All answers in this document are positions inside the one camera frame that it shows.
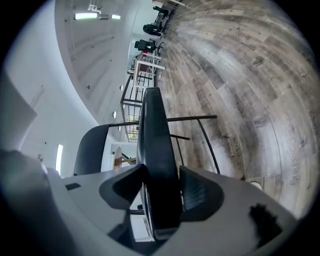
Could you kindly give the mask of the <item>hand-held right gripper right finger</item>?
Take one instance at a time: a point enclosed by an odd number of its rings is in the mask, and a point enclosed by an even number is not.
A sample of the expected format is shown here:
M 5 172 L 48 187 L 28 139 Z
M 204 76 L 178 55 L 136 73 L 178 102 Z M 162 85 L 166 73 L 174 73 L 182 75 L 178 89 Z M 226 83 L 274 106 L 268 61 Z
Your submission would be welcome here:
M 194 167 L 180 167 L 185 210 L 158 256 L 270 256 L 297 225 L 256 186 Z

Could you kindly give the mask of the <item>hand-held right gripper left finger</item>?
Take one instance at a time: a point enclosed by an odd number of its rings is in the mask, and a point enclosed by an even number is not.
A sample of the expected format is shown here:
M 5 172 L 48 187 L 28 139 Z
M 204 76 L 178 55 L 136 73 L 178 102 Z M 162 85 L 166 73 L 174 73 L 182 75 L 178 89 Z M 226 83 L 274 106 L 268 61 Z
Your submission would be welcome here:
M 149 254 L 148 242 L 135 240 L 130 218 L 130 206 L 142 187 L 145 170 L 139 164 L 62 179 L 71 199 L 102 233 L 103 244 L 120 250 L 112 255 Z

